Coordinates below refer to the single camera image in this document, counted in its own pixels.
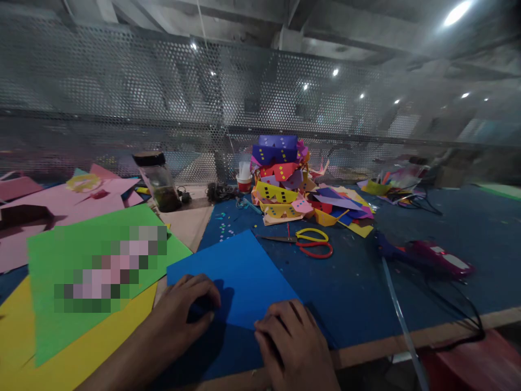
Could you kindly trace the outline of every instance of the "scissors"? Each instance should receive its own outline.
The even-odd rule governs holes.
[[[304,236],[302,235],[304,232],[316,232],[324,237],[322,238],[314,238],[310,236]],[[261,238],[268,239],[268,240],[274,240],[278,242],[284,242],[284,243],[295,243],[300,250],[306,254],[307,256],[310,256],[311,258],[317,258],[317,259],[325,259],[329,258],[331,255],[333,255],[333,247],[329,244],[329,238],[328,236],[322,232],[321,230],[315,229],[315,228],[305,228],[303,230],[300,230],[299,232],[295,233],[295,236],[261,236]],[[299,239],[306,239],[311,241],[311,243],[299,243]],[[303,247],[315,247],[315,246],[327,246],[329,247],[329,252],[327,254],[313,254],[310,253],[308,250],[306,250]]]

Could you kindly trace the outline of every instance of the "red scissors handle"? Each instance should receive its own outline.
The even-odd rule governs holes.
[[[311,242],[311,243],[297,243],[297,246],[300,247],[300,250],[310,256],[311,258],[316,259],[326,259],[333,255],[333,247],[329,244],[329,242]],[[303,247],[315,247],[315,246],[327,246],[329,247],[329,252],[327,254],[314,254],[310,253],[308,250],[303,249]]]

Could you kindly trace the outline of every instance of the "yellow scissors handle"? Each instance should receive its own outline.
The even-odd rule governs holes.
[[[301,235],[303,234],[304,232],[316,232],[317,234],[321,234],[324,239],[321,239],[321,238],[312,238],[310,236],[304,236],[304,235]],[[295,236],[298,238],[298,239],[307,239],[307,240],[310,240],[312,242],[328,242],[329,241],[329,238],[328,236],[326,235],[325,232],[322,232],[321,230],[318,230],[316,228],[304,228],[303,230],[300,230],[299,232],[296,232],[295,233]]]

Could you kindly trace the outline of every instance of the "perforated metal mesh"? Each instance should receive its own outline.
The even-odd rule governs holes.
[[[259,134],[299,135],[314,167],[331,160],[329,181],[401,155],[521,147],[516,91],[0,12],[0,172],[66,178],[96,162],[137,175],[131,153],[162,150],[178,184],[232,180]]]

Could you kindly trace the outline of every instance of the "blue table surface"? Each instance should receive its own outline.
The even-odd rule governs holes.
[[[521,305],[521,263],[517,248],[521,232],[520,202],[474,186],[459,191],[431,190],[429,200],[444,213],[437,216],[390,205],[360,190],[359,193],[379,206],[375,217],[382,232],[392,233],[404,242],[434,240],[475,265],[476,273],[461,290],[481,314]],[[218,219],[221,213],[226,214],[222,220]],[[264,226],[260,215],[251,209],[237,209],[235,201],[227,201],[215,206],[199,249],[219,242],[218,226],[223,222],[230,224],[235,234],[247,229],[255,235],[288,233],[286,224]],[[322,227],[314,218],[290,223],[292,234],[309,227],[327,233],[334,248],[332,257],[317,260],[307,257],[294,245],[258,240],[336,345],[345,348],[401,335],[372,235],[364,239],[340,224]],[[402,268],[400,264],[390,263],[394,286],[411,331],[460,319],[433,299],[419,274],[416,278],[401,271]],[[0,300],[4,300],[26,274],[27,267],[23,267],[0,276]],[[446,284],[435,286],[448,298],[454,301],[458,298]],[[260,366],[262,360],[250,330],[213,324],[154,385],[155,388],[178,386]]]

